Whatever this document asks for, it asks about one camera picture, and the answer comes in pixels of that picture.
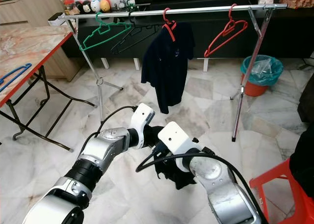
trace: blue hanger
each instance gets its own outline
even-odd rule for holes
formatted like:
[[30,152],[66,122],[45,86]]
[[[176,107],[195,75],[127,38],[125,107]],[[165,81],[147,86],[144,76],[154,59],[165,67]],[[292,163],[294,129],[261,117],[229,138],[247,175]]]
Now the blue hanger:
[[20,69],[23,69],[21,72],[18,73],[14,78],[12,78],[10,81],[8,81],[3,87],[0,88],[0,92],[3,91],[8,85],[10,85],[15,79],[17,79],[23,72],[25,72],[29,67],[31,66],[31,63],[27,63],[21,67],[18,67],[11,72],[5,74],[2,78],[0,78],[0,85],[4,83],[4,79],[10,76],[11,74],[15,73],[16,71],[19,71]]

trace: orange bucket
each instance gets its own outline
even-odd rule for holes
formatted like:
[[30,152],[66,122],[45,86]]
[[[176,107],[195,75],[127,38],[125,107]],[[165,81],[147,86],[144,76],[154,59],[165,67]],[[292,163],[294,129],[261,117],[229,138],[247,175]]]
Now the orange bucket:
[[263,95],[267,89],[268,89],[267,85],[255,85],[247,81],[244,93],[248,96],[260,96]]

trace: red table edge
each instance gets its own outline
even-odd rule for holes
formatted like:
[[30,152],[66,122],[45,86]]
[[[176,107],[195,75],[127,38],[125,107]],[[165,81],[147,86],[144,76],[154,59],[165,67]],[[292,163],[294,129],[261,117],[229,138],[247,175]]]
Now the red table edge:
[[72,36],[72,32],[68,33],[63,39],[62,41],[60,41],[60,43],[58,45],[56,45],[56,47],[54,47],[46,57],[44,57],[37,65],[35,68],[33,68],[32,71],[30,71],[23,79],[20,80],[20,82],[14,87],[12,88],[12,90],[0,101],[0,108],[6,103],[6,101],[8,99],[10,99],[10,97],[12,95],[14,95],[14,93],[31,77],[31,75],[33,75],[49,58],[50,56],[52,56],[54,54],[54,52],[56,52],[57,49],[59,49],[60,46],[62,46],[62,44],[68,40],[70,38],[70,36]]

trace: black polo shirt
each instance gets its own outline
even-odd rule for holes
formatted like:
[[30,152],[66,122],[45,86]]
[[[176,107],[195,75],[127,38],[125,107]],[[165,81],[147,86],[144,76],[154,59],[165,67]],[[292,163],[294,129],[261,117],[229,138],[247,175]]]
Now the black polo shirt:
[[195,46],[191,25],[177,23],[172,31],[163,28],[147,49],[142,67],[142,83],[155,87],[162,113],[169,113],[168,106],[181,102],[187,74],[187,59],[193,58]]

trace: trash bin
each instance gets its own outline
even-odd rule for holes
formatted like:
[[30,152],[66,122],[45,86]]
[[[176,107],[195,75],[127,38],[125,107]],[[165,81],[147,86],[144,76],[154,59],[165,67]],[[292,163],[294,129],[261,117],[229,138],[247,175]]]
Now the trash bin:
[[[247,57],[241,64],[242,79],[250,64],[251,56]],[[283,64],[271,56],[257,55],[249,80],[245,86],[245,94],[259,96],[264,94],[269,86],[274,85],[281,73]]]

